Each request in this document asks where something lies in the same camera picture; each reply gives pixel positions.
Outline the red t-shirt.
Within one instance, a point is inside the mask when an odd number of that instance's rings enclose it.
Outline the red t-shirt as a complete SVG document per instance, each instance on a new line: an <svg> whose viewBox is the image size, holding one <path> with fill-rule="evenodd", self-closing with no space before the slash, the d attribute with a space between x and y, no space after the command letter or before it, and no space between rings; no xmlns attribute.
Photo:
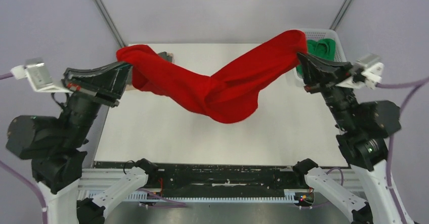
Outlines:
<svg viewBox="0 0 429 224"><path fill-rule="evenodd" d="M297 54L307 50L305 33L288 30L210 76L168 62L145 44L121 48L116 58L132 65L135 89L169 97L190 112L228 124L253 114L260 91L296 67Z"/></svg>

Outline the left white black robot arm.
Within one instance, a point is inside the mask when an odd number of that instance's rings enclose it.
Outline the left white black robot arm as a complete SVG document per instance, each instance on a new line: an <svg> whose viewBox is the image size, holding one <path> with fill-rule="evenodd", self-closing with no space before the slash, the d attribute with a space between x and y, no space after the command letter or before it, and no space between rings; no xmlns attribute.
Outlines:
<svg viewBox="0 0 429 224"><path fill-rule="evenodd" d="M78 199L82 163L87 155L80 147L105 105L116 107L132 66L114 62L95 69L67 68L55 81L43 61L37 59L11 69L16 79L27 79L37 93L64 93L58 117L20 115L8 128L7 149L30 160L32 176L42 196L46 223L104 223L110 212L137 189L159 181L157 166L138 160L120 180L102 193Z"/></svg>

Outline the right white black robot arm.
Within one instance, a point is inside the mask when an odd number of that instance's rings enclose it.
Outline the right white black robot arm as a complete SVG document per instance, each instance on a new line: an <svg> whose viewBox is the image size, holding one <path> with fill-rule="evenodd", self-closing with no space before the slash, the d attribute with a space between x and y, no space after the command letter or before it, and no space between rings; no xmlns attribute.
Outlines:
<svg viewBox="0 0 429 224"><path fill-rule="evenodd" d="M335 62L298 53L305 91L320 93L339 134L339 150L361 183L365 198L333 180L313 160L298 162L292 181L316 190L338 208L350 223L413 223L389 168L391 147L385 140L401 129L400 108L391 101L359 103L354 94L362 87L376 88L384 65L378 55L368 54L354 63Z"/></svg>

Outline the green t-shirt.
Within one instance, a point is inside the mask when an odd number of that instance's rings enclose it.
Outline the green t-shirt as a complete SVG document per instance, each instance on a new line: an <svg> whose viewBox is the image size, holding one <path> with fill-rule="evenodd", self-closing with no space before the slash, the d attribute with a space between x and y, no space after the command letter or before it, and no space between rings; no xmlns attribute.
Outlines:
<svg viewBox="0 0 429 224"><path fill-rule="evenodd" d="M325 60L334 61L336 42L334 39L324 38L320 40L307 40L306 52Z"/></svg>

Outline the white plastic basket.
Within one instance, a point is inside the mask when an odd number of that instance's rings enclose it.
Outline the white plastic basket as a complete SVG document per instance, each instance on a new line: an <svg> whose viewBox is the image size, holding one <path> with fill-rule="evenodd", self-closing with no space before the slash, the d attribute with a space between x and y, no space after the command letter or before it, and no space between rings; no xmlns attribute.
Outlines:
<svg viewBox="0 0 429 224"><path fill-rule="evenodd" d="M339 37L334 30L331 29L316 29L316 28L294 28L294 30L299 30L305 34L306 41L308 39L320 40L324 38L334 39L336 42L336 53L334 61L336 62L346 62L342 45L340 43Z"/></svg>

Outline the folded dark grey t-shirt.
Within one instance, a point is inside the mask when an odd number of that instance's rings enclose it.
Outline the folded dark grey t-shirt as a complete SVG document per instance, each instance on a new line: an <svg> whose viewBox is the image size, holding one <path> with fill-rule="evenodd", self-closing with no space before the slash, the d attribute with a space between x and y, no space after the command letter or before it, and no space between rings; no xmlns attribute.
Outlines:
<svg viewBox="0 0 429 224"><path fill-rule="evenodd" d="M166 60L169 63L174 63L174 55L172 53L160 52L160 53L157 53L157 55L160 58L162 58L163 60ZM127 81L126 81L127 85L132 85L132 76L133 76L133 70L131 69L129 71L128 78L127 78Z"/></svg>

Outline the folded beige t-shirt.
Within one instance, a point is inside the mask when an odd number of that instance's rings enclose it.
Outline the folded beige t-shirt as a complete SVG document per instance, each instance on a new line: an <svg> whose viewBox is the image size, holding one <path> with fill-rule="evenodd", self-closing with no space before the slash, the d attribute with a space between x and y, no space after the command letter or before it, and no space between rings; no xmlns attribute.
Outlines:
<svg viewBox="0 0 429 224"><path fill-rule="evenodd" d="M130 90L134 90L134 86L133 85L126 85L125 90L126 91L130 91Z"/></svg>

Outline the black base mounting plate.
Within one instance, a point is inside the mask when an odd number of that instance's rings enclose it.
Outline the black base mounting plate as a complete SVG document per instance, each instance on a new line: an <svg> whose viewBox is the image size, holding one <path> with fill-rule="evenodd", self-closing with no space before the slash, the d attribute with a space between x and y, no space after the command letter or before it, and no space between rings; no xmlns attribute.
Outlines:
<svg viewBox="0 0 429 224"><path fill-rule="evenodd" d="M145 189L164 197L281 197L284 190L308 191L290 166L158 163Z"/></svg>

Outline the aluminium frame rail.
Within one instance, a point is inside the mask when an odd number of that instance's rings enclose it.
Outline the aluminium frame rail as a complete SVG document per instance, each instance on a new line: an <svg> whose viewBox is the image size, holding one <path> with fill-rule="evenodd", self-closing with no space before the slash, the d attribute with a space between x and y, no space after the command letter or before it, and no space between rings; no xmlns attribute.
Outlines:
<svg viewBox="0 0 429 224"><path fill-rule="evenodd" d="M309 187L298 181L290 170L233 170L232 176L226 171L213 169L191 169L158 172L154 179L148 180L144 189L178 192L187 187L258 187L273 190L308 190ZM84 169L79 187L85 190L103 190L119 181L125 174L121 169Z"/></svg>

